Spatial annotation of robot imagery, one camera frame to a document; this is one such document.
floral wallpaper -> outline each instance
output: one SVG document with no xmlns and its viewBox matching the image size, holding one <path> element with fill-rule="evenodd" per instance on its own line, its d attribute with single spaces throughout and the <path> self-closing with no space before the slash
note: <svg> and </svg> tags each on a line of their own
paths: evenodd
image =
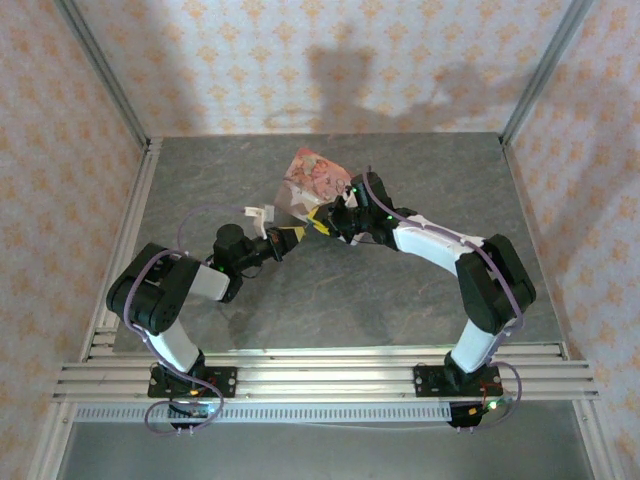
<svg viewBox="0 0 640 480">
<path fill-rule="evenodd" d="M 140 151 L 49 0 L 0 12 L 0 478 L 26 478 Z"/>
<path fill-rule="evenodd" d="M 594 4 L 518 135 L 514 173 L 570 347 L 640 478 L 640 15 Z"/>
<path fill-rule="evenodd" d="M 79 0 L 151 136 L 500 131 L 569 0 Z"/>
</svg>

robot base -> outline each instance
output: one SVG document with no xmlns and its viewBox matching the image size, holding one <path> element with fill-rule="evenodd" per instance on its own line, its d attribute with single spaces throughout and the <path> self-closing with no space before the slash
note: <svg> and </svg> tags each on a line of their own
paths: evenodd
<svg viewBox="0 0 640 480">
<path fill-rule="evenodd" d="M 224 398 L 236 396 L 238 369 L 236 367 L 199 367 L 198 378 L 217 387 Z M 166 368 L 156 365 L 151 369 L 151 379 L 147 391 L 149 398 L 211 398 L 216 394 L 198 384 L 185 382 L 177 378 Z"/>
<path fill-rule="evenodd" d="M 413 367 L 416 397 L 500 397 L 502 380 L 498 367 L 485 367 L 473 379 L 454 385 L 445 376 L 444 365 Z"/>
</svg>

purple cable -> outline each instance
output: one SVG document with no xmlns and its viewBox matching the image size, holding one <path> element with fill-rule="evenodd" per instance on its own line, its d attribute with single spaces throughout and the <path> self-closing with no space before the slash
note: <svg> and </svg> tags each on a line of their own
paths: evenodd
<svg viewBox="0 0 640 480">
<path fill-rule="evenodd" d="M 445 236 L 447 238 L 450 238 L 451 240 L 459 242 L 460 244 L 462 244 L 462 245 L 464 245 L 466 247 L 469 247 L 469 248 L 473 249 L 478 255 L 480 255 L 482 257 L 482 259 L 489 266 L 489 268 L 491 269 L 491 271 L 493 272 L 495 277 L 498 279 L 498 282 L 502 286 L 502 289 L 503 289 L 505 295 L 507 296 L 507 299 L 509 300 L 509 303 L 511 304 L 511 308 L 513 309 L 514 313 L 516 314 L 516 322 L 514 322 L 514 324 L 511 327 L 505 327 L 502 330 L 502 332 L 500 333 L 500 335 L 498 336 L 498 338 L 494 342 L 493 347 L 491 348 L 491 350 L 489 352 L 489 355 L 485 359 L 485 361 L 490 361 L 491 360 L 491 356 L 498 349 L 498 347 L 500 346 L 500 344 L 504 340 L 505 336 L 511 335 L 511 333 L 517 332 L 518 330 L 521 330 L 524 327 L 524 317 L 522 316 L 522 310 L 520 310 L 520 305 L 518 305 L 518 302 L 517 302 L 515 296 L 513 295 L 513 292 L 511 291 L 511 288 L 509 288 L 509 284 L 505 280 L 504 276 L 502 275 L 502 273 L 500 272 L 500 270 L 498 269 L 496 264 L 493 262 L 491 257 L 489 257 L 489 255 L 487 255 L 487 253 L 484 250 L 482 250 L 480 247 L 478 247 L 474 243 L 469 242 L 468 240 L 464 240 L 460 235 L 457 235 L 457 234 L 455 234 L 453 232 L 450 232 L 446 228 L 442 228 L 442 227 L 439 227 L 437 225 L 422 225 L 421 223 L 418 223 L 418 222 L 416 222 L 414 220 L 409 220 L 408 218 L 405 218 L 402 215 L 397 214 L 396 212 L 391 210 L 389 207 L 387 207 L 384 203 L 382 203 L 380 201 L 380 199 L 378 199 L 378 197 L 375 196 L 375 194 L 371 190 L 371 186 L 369 185 L 369 178 L 368 178 L 370 172 L 371 172 L 371 165 L 368 166 L 367 170 L 362 175 L 362 179 L 364 181 L 364 187 L 366 188 L 367 193 L 369 194 L 371 199 L 374 201 L 374 203 L 378 207 L 380 207 L 386 213 L 388 213 L 389 215 L 391 215 L 392 217 L 396 218 L 397 220 L 399 220 L 401 222 L 408 223 L 409 225 L 411 225 L 413 227 L 416 227 L 416 228 L 419 228 L 421 230 L 430 230 L 432 232 L 438 233 L 438 234 L 443 235 L 443 236 Z"/>
<path fill-rule="evenodd" d="M 489 364 L 489 366 L 490 367 L 506 367 L 506 368 L 508 368 L 509 370 L 511 370 L 513 372 L 513 375 L 516 377 L 516 383 L 518 385 L 518 390 L 517 390 L 517 393 L 516 393 L 516 398 L 513 401 L 513 405 L 511 405 L 507 409 L 507 411 L 506 411 L 506 413 L 504 415 L 502 415 L 495 422 L 491 422 L 489 425 L 478 425 L 477 427 L 460 428 L 460 429 L 458 429 L 458 431 L 467 430 L 467 431 L 469 431 L 469 433 L 473 433 L 476 430 L 487 430 L 489 428 L 496 427 L 496 426 L 500 425 L 501 423 L 503 423 L 504 421 L 506 421 L 509 417 L 511 417 L 515 413 L 515 411 L 518 409 L 518 406 L 520 405 L 520 400 L 522 399 L 522 379 L 520 378 L 520 374 L 516 370 L 516 367 L 514 367 L 513 365 L 511 365 L 510 363 L 507 363 L 507 362 L 491 362 Z"/>
<path fill-rule="evenodd" d="M 178 233 L 176 234 L 176 245 L 180 252 L 185 251 L 184 248 L 182 248 L 182 229 L 187 223 L 187 220 L 189 220 L 194 215 L 197 215 L 198 213 L 206 212 L 208 210 L 224 210 L 229 213 L 244 213 L 244 207 L 238 207 L 235 205 L 206 204 L 206 205 L 200 205 L 199 207 L 189 210 L 189 212 L 182 219 L 182 222 L 180 222 L 180 226 L 178 227 Z"/>
<path fill-rule="evenodd" d="M 126 298 L 126 300 L 124 302 L 124 312 L 122 314 L 122 320 L 124 321 L 124 324 L 127 326 L 127 328 L 129 330 L 131 330 L 132 332 L 135 332 L 138 336 L 140 336 L 140 338 L 142 339 L 144 344 L 147 346 L 147 348 L 158 359 L 158 362 L 160 362 L 160 364 L 164 365 L 167 369 L 169 369 L 169 371 L 171 371 L 171 373 L 173 373 L 177 377 L 179 377 L 179 378 L 181 378 L 181 379 L 183 379 L 183 380 L 185 380 L 187 382 L 193 382 L 193 383 L 201 385 L 201 386 L 203 386 L 205 388 L 208 388 L 213 393 L 215 393 L 218 396 L 218 398 L 220 398 L 220 404 L 207 417 L 207 419 L 204 422 L 199 423 L 195 427 L 193 427 L 193 426 L 189 427 L 189 430 L 190 430 L 191 434 L 193 434 L 193 433 L 197 432 L 198 430 L 202 430 L 203 428 L 207 427 L 218 416 L 220 416 L 220 413 L 222 413 L 222 408 L 224 407 L 224 397 L 222 395 L 222 392 L 218 388 L 216 388 L 214 385 L 212 385 L 211 383 L 206 382 L 206 381 L 201 380 L 201 379 L 196 378 L 196 377 L 192 377 L 191 375 L 188 375 L 188 374 L 178 370 L 178 368 L 175 365 L 173 365 L 166 358 L 164 358 L 162 356 L 162 354 L 160 352 L 158 352 L 158 350 L 153 346 L 153 344 L 149 340 L 149 334 L 147 333 L 147 331 L 145 329 L 143 329 L 142 327 L 138 326 L 138 325 L 134 325 L 133 323 L 131 323 L 131 320 L 129 319 L 129 310 L 131 310 L 131 304 L 133 303 L 133 297 L 135 296 L 136 291 L 138 290 L 138 288 L 140 287 L 140 285 L 144 281 L 144 277 L 147 276 L 147 273 L 149 273 L 149 270 L 151 270 L 151 268 L 156 264 L 156 262 L 158 260 L 160 260 L 163 257 L 167 257 L 169 255 L 183 255 L 183 253 L 181 253 L 181 252 L 179 252 L 177 250 L 163 250 L 162 252 L 159 252 L 156 255 L 154 255 L 147 262 L 147 264 L 144 266 L 144 268 L 140 271 L 140 273 L 138 274 L 138 276 L 134 280 L 133 285 L 131 286 L 131 290 L 129 290 L 129 294 L 127 295 L 127 298 Z M 185 402 L 185 403 L 181 403 L 181 402 L 176 402 L 176 401 L 173 401 L 173 400 L 161 400 L 161 401 L 156 402 L 153 405 L 151 405 L 147 409 L 147 412 L 144 415 L 144 423 L 147 426 L 147 428 L 149 430 L 151 430 L 151 432 L 153 432 L 154 434 L 156 434 L 158 436 L 165 437 L 165 436 L 180 435 L 180 430 L 178 430 L 177 432 L 172 432 L 172 431 L 163 432 L 161 430 L 157 430 L 157 429 L 153 428 L 150 425 L 149 416 L 151 414 L 151 411 L 154 408 L 156 408 L 157 406 L 159 406 L 159 405 L 173 405 L 174 407 L 177 407 L 177 408 L 184 408 L 185 406 L 187 406 L 187 407 L 188 406 L 192 406 L 192 407 L 207 406 L 208 407 L 209 404 L 201 403 L 201 402 Z"/>
<path fill-rule="evenodd" d="M 516 322 L 509 328 L 504 328 L 503 331 L 500 333 L 500 335 L 498 335 L 498 338 L 496 339 L 496 341 L 494 342 L 491 350 L 489 351 L 489 353 L 487 354 L 487 357 L 485 358 L 485 362 L 491 362 L 491 357 L 493 356 L 493 354 L 496 352 L 496 350 L 498 349 L 498 347 L 500 346 L 500 344 L 502 343 L 502 341 L 504 340 L 504 338 L 507 336 L 508 334 L 511 334 L 514 331 L 518 331 L 520 329 L 522 329 L 524 327 L 524 317 L 522 316 L 522 310 L 520 310 L 520 305 L 518 305 L 517 300 L 515 299 L 515 296 L 513 295 L 513 292 L 511 291 L 511 288 L 509 288 L 509 284 L 507 283 L 507 281 L 505 280 L 505 278 L 502 276 L 502 273 L 500 272 L 500 270 L 498 270 L 498 267 L 496 266 L 496 264 L 493 262 L 493 260 L 491 259 L 491 257 L 489 257 L 489 255 L 487 255 L 487 253 L 482 250 L 480 247 L 478 247 L 477 245 L 464 240 L 460 235 L 456 235 L 453 232 L 450 232 L 449 230 L 439 227 L 437 225 L 422 225 L 421 223 L 418 223 L 416 221 L 413 220 L 409 220 L 408 218 L 405 218 L 401 215 L 398 215 L 396 212 L 394 212 L 393 210 L 391 210 L 390 208 L 388 208 L 384 203 L 382 203 L 380 201 L 380 199 L 378 199 L 378 197 L 376 197 L 376 195 L 373 193 L 373 191 L 371 190 L 371 186 L 369 185 L 369 172 L 371 172 L 371 165 L 369 165 L 369 167 L 367 168 L 367 170 L 365 170 L 364 174 L 362 175 L 362 179 L 364 182 L 364 187 L 367 190 L 367 193 L 369 194 L 369 196 L 371 197 L 371 199 L 374 201 L 374 203 L 380 207 L 383 211 L 385 211 L 386 213 L 388 213 L 389 215 L 391 215 L 392 217 L 396 218 L 397 220 L 401 221 L 401 222 L 405 222 L 408 223 L 409 225 L 412 225 L 416 228 L 419 228 L 421 230 L 431 230 L 432 232 L 435 233 L 439 233 L 441 235 L 444 235 L 447 238 L 450 238 L 456 242 L 460 242 L 462 245 L 465 245 L 467 247 L 472 248 L 476 253 L 478 253 L 478 255 L 480 255 L 482 257 L 482 259 L 487 263 L 487 265 L 489 265 L 489 268 L 491 269 L 491 271 L 493 272 L 493 274 L 496 276 L 496 278 L 498 279 L 498 282 L 500 283 L 500 285 L 502 286 L 502 289 L 504 290 L 504 293 L 507 295 L 507 298 L 509 299 L 509 303 L 511 304 L 511 308 L 513 308 L 514 313 L 516 314 Z M 471 428 L 470 431 L 473 433 L 474 430 L 485 430 L 487 428 L 491 428 L 494 427 L 496 425 L 498 425 L 499 423 L 504 422 L 507 418 L 509 418 L 511 415 L 513 415 L 513 412 L 515 412 L 515 410 L 517 409 L 518 405 L 520 404 L 520 399 L 522 398 L 522 380 L 520 379 L 520 375 L 518 374 L 518 371 L 515 369 L 515 367 L 507 362 L 492 362 L 489 363 L 489 366 L 504 366 L 509 368 L 513 374 L 516 377 L 516 383 L 518 384 L 518 393 L 516 394 L 516 399 L 514 401 L 513 406 L 507 411 L 507 413 L 505 413 L 499 420 L 486 425 L 486 426 L 480 426 L 480 427 L 476 427 Z"/>
</svg>

